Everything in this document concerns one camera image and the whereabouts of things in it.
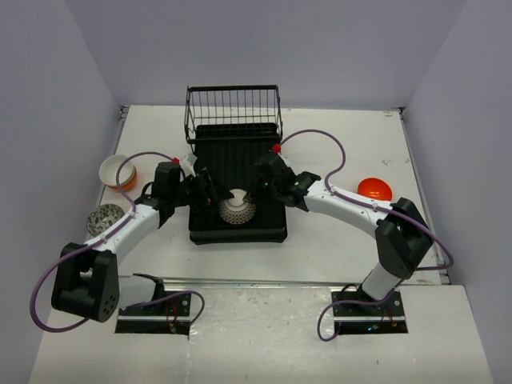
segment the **black metal rack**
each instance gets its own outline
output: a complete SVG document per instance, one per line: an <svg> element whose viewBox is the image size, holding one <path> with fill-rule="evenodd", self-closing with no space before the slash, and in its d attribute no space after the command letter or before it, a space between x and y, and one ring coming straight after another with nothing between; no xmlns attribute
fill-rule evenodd
<svg viewBox="0 0 512 384"><path fill-rule="evenodd" d="M250 190L254 164L282 139L277 86L194 86L186 93L185 136L216 182L231 190ZM224 222L218 212L190 210L190 238L212 242L282 242L286 212L280 202L257 205L245 224Z"/></svg>

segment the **rack wire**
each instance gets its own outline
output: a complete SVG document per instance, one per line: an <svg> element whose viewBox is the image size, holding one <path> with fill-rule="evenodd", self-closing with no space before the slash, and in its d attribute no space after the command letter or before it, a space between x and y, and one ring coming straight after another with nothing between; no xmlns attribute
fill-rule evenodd
<svg viewBox="0 0 512 384"><path fill-rule="evenodd" d="M186 92L189 144L225 139L282 138L278 86L194 86Z"/></svg>

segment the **gray wall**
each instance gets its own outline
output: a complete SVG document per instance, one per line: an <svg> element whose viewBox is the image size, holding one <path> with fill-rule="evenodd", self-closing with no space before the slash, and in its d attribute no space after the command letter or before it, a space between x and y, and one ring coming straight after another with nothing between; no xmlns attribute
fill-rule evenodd
<svg viewBox="0 0 512 384"><path fill-rule="evenodd" d="M468 0L406 109L437 232L498 383L512 378L512 2Z"/></svg>
<svg viewBox="0 0 512 384"><path fill-rule="evenodd" d="M464 0L67 0L121 104L277 83L287 106L404 106Z"/></svg>
<svg viewBox="0 0 512 384"><path fill-rule="evenodd" d="M17 384L42 336L30 292L65 244L84 239L118 107L64 1L2 2L0 52L0 382Z"/></svg>

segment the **robotic arm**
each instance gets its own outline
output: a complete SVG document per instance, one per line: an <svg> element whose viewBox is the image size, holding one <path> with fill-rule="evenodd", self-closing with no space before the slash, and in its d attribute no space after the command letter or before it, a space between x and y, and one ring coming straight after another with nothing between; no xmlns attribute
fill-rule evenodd
<svg viewBox="0 0 512 384"><path fill-rule="evenodd" d="M432 246L432 239L412 224L377 210L378 207L396 210L426 226L411 200L400 198L396 203L382 202L331 186L331 190L355 202L364 202L373 209L360 206L332 194L316 174L295 174L275 152L260 158L256 168L263 184L253 188L246 196L247 201L253 202L270 195L286 206L337 218L376 240L378 264L360 285L360 300L382 300L402 280L412 276Z"/></svg>
<svg viewBox="0 0 512 384"><path fill-rule="evenodd" d="M155 171L151 194L146 187L131 210L106 232L85 244L70 243L69 252L102 243L63 262L57 271L51 304L56 310L105 322L117 307L148 302L164 295L161 279L144 274L118 276L118 263L146 236L162 227L179 206L209 209L233 195L218 186L206 169L180 182L182 168L161 162Z"/></svg>

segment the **gray patterned bowl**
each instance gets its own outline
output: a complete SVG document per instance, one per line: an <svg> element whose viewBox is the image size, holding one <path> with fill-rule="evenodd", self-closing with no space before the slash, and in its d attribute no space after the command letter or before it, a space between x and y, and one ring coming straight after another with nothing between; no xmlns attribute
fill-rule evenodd
<svg viewBox="0 0 512 384"><path fill-rule="evenodd" d="M96 237L108 230L125 214L120 206L103 204L96 208L87 218L87 232Z"/></svg>

